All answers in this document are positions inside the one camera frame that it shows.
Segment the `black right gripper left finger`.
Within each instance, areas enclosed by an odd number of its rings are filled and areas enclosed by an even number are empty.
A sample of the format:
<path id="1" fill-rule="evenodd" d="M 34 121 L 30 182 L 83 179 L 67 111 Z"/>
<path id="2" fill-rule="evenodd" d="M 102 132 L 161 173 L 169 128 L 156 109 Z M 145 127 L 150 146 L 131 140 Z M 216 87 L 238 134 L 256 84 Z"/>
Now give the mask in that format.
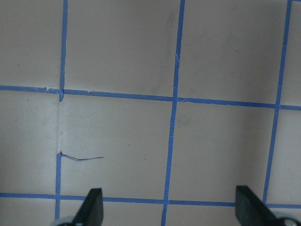
<path id="1" fill-rule="evenodd" d="M 93 188 L 73 218 L 72 226 L 101 226 L 103 223 L 103 193 L 101 188 Z"/>

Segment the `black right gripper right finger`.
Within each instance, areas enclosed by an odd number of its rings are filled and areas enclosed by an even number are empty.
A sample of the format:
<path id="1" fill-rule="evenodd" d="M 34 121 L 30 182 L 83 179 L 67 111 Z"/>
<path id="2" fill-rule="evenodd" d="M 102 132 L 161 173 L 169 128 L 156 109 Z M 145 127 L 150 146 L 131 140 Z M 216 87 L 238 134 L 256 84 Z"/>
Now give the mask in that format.
<path id="1" fill-rule="evenodd" d="M 248 186 L 236 186 L 235 215 L 241 226 L 279 226 L 278 218 Z"/>

